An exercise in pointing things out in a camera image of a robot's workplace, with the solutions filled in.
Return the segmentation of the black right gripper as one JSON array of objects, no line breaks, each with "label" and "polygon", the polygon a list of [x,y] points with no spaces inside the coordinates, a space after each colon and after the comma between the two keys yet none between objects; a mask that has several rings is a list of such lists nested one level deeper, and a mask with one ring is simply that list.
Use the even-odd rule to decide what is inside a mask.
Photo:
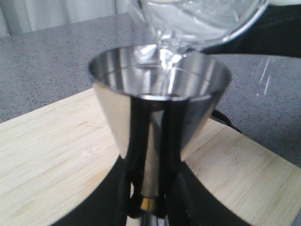
[{"label": "black right gripper", "polygon": [[203,53],[300,58],[301,6],[268,6],[247,31],[227,43],[206,48]]}]

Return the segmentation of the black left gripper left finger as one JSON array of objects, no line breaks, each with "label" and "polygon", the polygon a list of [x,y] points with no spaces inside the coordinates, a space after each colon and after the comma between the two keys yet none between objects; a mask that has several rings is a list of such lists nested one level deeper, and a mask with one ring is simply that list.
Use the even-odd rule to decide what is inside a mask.
[{"label": "black left gripper left finger", "polygon": [[76,208],[54,222],[53,226],[124,226],[127,217],[141,216],[141,197],[130,198],[130,182],[125,162],[118,157],[98,187]]}]

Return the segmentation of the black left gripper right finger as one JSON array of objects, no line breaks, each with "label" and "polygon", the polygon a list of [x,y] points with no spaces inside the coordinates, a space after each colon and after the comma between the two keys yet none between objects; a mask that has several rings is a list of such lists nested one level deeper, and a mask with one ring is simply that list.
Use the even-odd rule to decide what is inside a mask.
[{"label": "black left gripper right finger", "polygon": [[218,201],[184,162],[164,166],[162,184],[171,226],[249,226]]}]

